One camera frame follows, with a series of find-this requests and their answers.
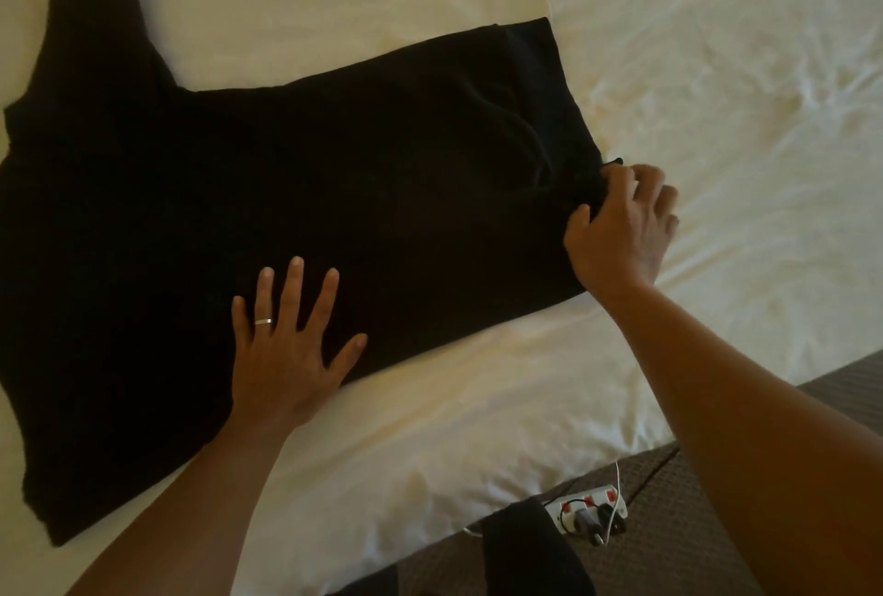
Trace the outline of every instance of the cream satin sheet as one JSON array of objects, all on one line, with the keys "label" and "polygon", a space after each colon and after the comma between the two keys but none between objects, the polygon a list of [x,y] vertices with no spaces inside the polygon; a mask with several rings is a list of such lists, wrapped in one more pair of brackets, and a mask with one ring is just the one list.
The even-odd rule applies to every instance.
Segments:
[{"label": "cream satin sheet", "polygon": [[[0,0],[3,104],[27,83],[46,1]],[[793,382],[883,346],[883,0],[143,3],[179,81],[198,89],[282,84],[549,16],[605,155],[664,166],[681,190],[659,279],[669,296]],[[20,438],[2,398],[3,590],[57,594],[165,483],[50,549],[21,502]],[[670,438],[621,335],[574,298],[343,390],[289,440],[235,591],[337,588]]]}]

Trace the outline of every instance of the white bed sheet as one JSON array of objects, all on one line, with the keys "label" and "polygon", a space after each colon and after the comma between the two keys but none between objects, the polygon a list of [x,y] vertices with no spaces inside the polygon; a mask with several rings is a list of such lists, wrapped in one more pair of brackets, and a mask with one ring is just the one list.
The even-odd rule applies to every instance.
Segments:
[{"label": "white bed sheet", "polygon": [[[883,0],[144,0],[191,88],[281,84],[486,23],[549,16],[609,157],[682,192],[661,287],[793,382],[883,345]],[[0,0],[0,102],[46,0]],[[239,594],[321,593],[503,505],[671,437],[587,296],[343,390],[289,440]],[[0,574],[60,593],[167,484],[50,549],[0,401]],[[631,483],[625,482],[627,492]]]}]

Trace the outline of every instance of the person's left arm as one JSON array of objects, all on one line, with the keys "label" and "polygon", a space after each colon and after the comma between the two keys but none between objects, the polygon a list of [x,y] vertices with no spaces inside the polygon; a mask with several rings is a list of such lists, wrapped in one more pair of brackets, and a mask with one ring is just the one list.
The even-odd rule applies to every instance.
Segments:
[{"label": "person's left arm", "polygon": [[[321,338],[337,294],[337,271],[303,331],[297,331],[303,260],[295,257],[282,291],[279,321],[256,324],[233,299],[236,363],[233,410],[215,439],[95,560],[68,596],[229,594],[248,524],[289,434],[306,423],[340,386],[365,347],[350,340],[328,368]],[[258,279],[256,322],[273,314],[273,271]]]}]

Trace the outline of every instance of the forearm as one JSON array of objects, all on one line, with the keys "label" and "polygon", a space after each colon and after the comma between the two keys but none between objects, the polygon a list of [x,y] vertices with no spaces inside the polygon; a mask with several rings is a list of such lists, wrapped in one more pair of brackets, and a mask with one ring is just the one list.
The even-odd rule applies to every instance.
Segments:
[{"label": "forearm", "polygon": [[226,426],[110,545],[69,596],[229,594],[283,437]]},{"label": "forearm", "polygon": [[767,590],[857,593],[878,584],[883,441],[775,378],[655,289],[600,299]]}]

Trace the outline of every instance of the finger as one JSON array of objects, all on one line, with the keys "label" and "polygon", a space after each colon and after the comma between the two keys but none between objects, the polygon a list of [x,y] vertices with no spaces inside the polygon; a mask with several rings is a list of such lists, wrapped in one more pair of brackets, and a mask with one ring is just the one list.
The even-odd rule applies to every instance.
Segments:
[{"label": "finger", "polygon": [[628,203],[635,195],[635,172],[631,166],[611,163],[602,168],[602,176],[608,181],[608,197],[604,201]]},{"label": "finger", "polygon": [[570,214],[570,219],[567,221],[567,230],[564,232],[564,247],[578,239],[578,236],[589,225],[590,220],[591,210],[585,203]]},{"label": "finger", "polygon": [[681,226],[681,221],[674,214],[669,214],[668,220],[665,222],[665,232],[669,239],[675,237],[679,226]]},{"label": "finger", "polygon": [[277,329],[289,333],[298,330],[298,312],[300,311],[300,288],[304,281],[304,260],[294,257],[288,265],[288,276],[281,291],[279,301],[279,323]]},{"label": "finger", "polygon": [[334,357],[334,361],[332,361],[331,366],[328,367],[328,384],[335,388],[340,387],[340,384],[344,381],[347,373],[349,373],[352,370],[352,367],[356,365],[356,362],[359,361],[359,357],[362,356],[362,352],[365,351],[367,343],[368,336],[365,334],[354,335],[350,338],[350,341],[344,345],[344,348],[337,352],[337,356]]},{"label": "finger", "polygon": [[656,166],[637,164],[632,166],[637,180],[634,199],[647,207],[654,207],[662,187],[665,186],[665,173]]},{"label": "finger", "polygon": [[331,268],[325,273],[322,291],[316,299],[313,312],[304,328],[304,332],[308,333],[311,338],[321,340],[322,334],[325,333],[325,327],[328,325],[328,320],[331,319],[331,311],[334,310],[334,299],[337,296],[339,280],[340,274],[337,273],[337,268]]},{"label": "finger", "polygon": [[662,187],[662,191],[659,192],[659,198],[656,200],[656,219],[659,222],[666,222],[668,215],[675,210],[676,205],[677,189],[670,184],[666,184]]},{"label": "finger", "polygon": [[258,275],[258,295],[254,300],[254,340],[267,340],[273,334],[273,269],[264,268]]},{"label": "finger", "polygon": [[233,307],[230,309],[233,315],[233,335],[236,337],[237,355],[248,349],[252,344],[252,328],[248,324],[246,314],[246,300],[241,296],[233,297]]}]

